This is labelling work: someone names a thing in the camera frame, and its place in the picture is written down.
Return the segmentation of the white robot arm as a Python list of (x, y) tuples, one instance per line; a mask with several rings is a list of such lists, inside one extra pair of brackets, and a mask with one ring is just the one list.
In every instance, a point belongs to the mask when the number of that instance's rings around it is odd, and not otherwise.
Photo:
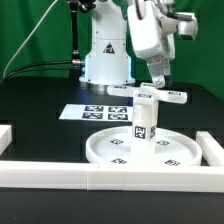
[(131, 38), (135, 55), (146, 61), (152, 83), (171, 83), (170, 61), (175, 57), (173, 0), (96, 0), (92, 11), (92, 46), (85, 56), (80, 80), (106, 86), (132, 84), (132, 59), (126, 51)]

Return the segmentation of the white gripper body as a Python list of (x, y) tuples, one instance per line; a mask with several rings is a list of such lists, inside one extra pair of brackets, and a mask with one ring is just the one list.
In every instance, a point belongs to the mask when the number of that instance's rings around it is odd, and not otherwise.
[(127, 14), (132, 47), (141, 59), (175, 58), (176, 21), (164, 15), (174, 0), (130, 0)]

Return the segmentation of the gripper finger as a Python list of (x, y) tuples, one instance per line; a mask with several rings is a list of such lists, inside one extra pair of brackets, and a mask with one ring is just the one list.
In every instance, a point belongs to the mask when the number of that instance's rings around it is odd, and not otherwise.
[(165, 83), (171, 84), (172, 78), (171, 78), (171, 70), (170, 70), (170, 61), (167, 58), (162, 59), (162, 72), (165, 78)]
[(163, 72), (162, 62), (148, 59), (147, 67), (152, 78), (153, 86), (157, 89), (163, 88), (165, 86), (165, 75)]

